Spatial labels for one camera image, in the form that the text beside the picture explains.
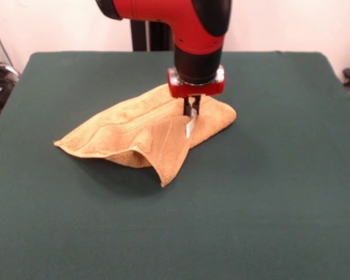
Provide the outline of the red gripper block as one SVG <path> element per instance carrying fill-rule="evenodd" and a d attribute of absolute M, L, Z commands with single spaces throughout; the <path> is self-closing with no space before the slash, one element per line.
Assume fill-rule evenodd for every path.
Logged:
<path fill-rule="evenodd" d="M 225 69 L 220 65 L 216 71 L 215 78 L 203 85 L 193 85 L 183 82 L 175 68 L 167 70 L 167 83 L 170 94 L 173 98 L 184 98 L 183 115 L 196 118 L 200 113 L 200 95 L 219 95 L 225 88 Z M 193 104 L 190 104 L 189 96 L 194 99 Z"/>

